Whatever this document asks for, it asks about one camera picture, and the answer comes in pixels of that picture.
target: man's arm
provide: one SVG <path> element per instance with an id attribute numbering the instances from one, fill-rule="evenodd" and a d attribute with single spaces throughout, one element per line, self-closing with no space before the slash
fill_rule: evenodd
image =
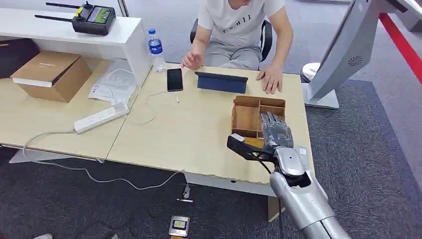
<path id="1" fill-rule="evenodd" d="M 283 67 L 292 46 L 293 30 L 285 7 L 269 18 L 277 34 L 276 54 L 271 64 L 259 73 L 257 80 L 262 80 L 262 90 L 274 94 L 276 89 L 281 91 Z"/>
<path id="2" fill-rule="evenodd" d="M 211 30 L 198 25 L 197 33 L 192 43 L 192 49 L 191 51 L 188 51 L 185 58 L 183 58 L 182 67 L 188 67 L 193 70 L 201 67 L 210 37 Z"/>
<path id="3" fill-rule="evenodd" d="M 276 55 L 271 64 L 282 69 L 293 40 L 293 29 L 287 18 L 286 8 L 283 7 L 272 15 L 270 22 L 277 34 Z"/>

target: plastic bottle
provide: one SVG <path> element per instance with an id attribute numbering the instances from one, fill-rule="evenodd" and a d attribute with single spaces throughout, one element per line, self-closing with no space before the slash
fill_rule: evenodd
<path id="1" fill-rule="evenodd" d="M 161 45 L 161 40 L 155 34 L 155 29 L 151 28 L 148 30 L 149 33 L 149 52 L 153 58 L 153 64 L 155 71 L 163 72 L 166 70 L 166 62 L 164 61 L 163 56 L 163 46 Z"/>

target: blue tablet case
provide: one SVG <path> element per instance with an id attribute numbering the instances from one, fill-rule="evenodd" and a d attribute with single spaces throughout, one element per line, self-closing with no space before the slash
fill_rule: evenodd
<path id="1" fill-rule="evenodd" d="M 229 76 L 206 72 L 195 72 L 198 75 L 198 88 L 245 94 L 247 77 Z"/>

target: wooden desk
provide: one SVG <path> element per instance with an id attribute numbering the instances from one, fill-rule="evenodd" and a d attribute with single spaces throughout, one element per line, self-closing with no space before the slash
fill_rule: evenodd
<path id="1" fill-rule="evenodd" d="M 110 107 L 109 102 L 88 99 L 88 93 L 109 65 L 107 60 L 87 59 L 93 74 L 69 103 L 28 96 L 12 79 L 0 79 L 0 144 L 22 147 L 31 137 L 48 131 L 73 129 L 76 120 Z M 83 134 L 49 135 L 29 148 L 72 156 L 105 159 L 123 125 L 116 119 Z"/>
<path id="2" fill-rule="evenodd" d="M 168 68 L 179 65 L 168 64 Z M 309 149 L 309 165 L 313 168 L 308 123 L 302 87 L 297 75 L 285 74 L 283 91 L 267 95 L 257 82 L 256 71 L 202 67 L 199 71 L 246 76 L 246 95 L 283 98 L 286 100 L 286 122 L 295 145 Z M 183 69 L 184 90 L 176 92 L 180 103 L 171 94 L 159 94 L 145 103 L 148 95 L 167 90 L 166 73 L 150 72 L 132 111 L 124 123 L 108 160 L 183 171 L 190 183 L 274 196 L 268 172 L 258 163 L 246 161 L 226 147 L 231 134 L 231 109 L 237 94 L 197 88 L 197 76 Z"/>

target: man's left hand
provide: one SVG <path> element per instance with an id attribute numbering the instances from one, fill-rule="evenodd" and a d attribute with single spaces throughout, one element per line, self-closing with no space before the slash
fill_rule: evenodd
<path id="1" fill-rule="evenodd" d="M 276 89 L 281 92 L 283 71 L 276 66 L 269 65 L 259 73 L 256 80 L 262 82 L 262 90 L 267 94 L 274 94 Z"/>

